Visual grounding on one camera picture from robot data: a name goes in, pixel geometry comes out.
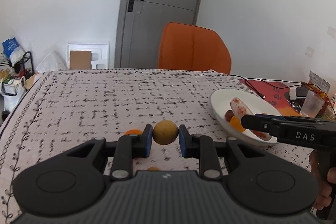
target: circular pad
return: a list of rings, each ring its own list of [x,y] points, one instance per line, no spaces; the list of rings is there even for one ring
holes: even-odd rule
[[[257,176],[257,184],[265,191],[283,193],[295,185],[295,180],[290,174],[282,171],[265,171]]]
[[[34,165],[13,181],[20,208],[46,217],[82,211],[94,204],[104,189],[103,175],[85,158],[67,156]]]
[[[39,176],[37,186],[45,192],[60,193],[70,190],[76,183],[76,177],[67,171],[55,170]]]

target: hand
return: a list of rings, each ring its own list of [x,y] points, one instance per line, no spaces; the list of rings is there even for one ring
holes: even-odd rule
[[[317,153],[314,150],[309,155],[309,162],[311,167],[311,174],[317,179],[319,184],[319,195],[317,196],[313,207],[322,210],[324,207],[327,207],[331,203],[331,186],[328,182],[336,184],[336,167],[330,168],[327,174],[327,181],[322,179],[319,171],[319,160],[317,158]]]

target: orange chair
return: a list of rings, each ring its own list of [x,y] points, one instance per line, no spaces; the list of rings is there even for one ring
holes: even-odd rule
[[[213,30],[171,22],[163,30],[158,68],[230,74],[231,57]]]

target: sausage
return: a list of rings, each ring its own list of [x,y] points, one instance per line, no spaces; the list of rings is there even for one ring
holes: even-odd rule
[[[234,115],[237,116],[240,121],[244,115],[254,115],[253,112],[247,107],[247,105],[245,105],[243,101],[237,97],[231,100],[230,106]],[[269,141],[272,138],[271,135],[265,132],[256,130],[251,130],[251,132],[264,141]]]
[[[227,122],[230,122],[233,116],[234,116],[233,111],[232,111],[232,110],[228,110],[228,111],[225,113],[225,120],[226,120]]]
[[[231,109],[236,117],[241,121],[245,115],[253,115],[253,112],[243,103],[242,100],[235,97],[230,102]]]

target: white plastic bag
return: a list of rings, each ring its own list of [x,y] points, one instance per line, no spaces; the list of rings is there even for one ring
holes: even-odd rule
[[[3,96],[4,100],[4,110],[12,112],[17,103],[20,101],[21,97],[26,93],[26,78],[24,76],[20,79],[20,85],[17,90],[16,95],[7,95],[2,91],[2,80],[0,82],[0,94]]]
[[[51,52],[48,54],[41,63],[36,67],[35,71],[38,73],[43,73],[47,71],[56,70],[66,70],[65,64],[62,62],[61,58],[55,53]]]

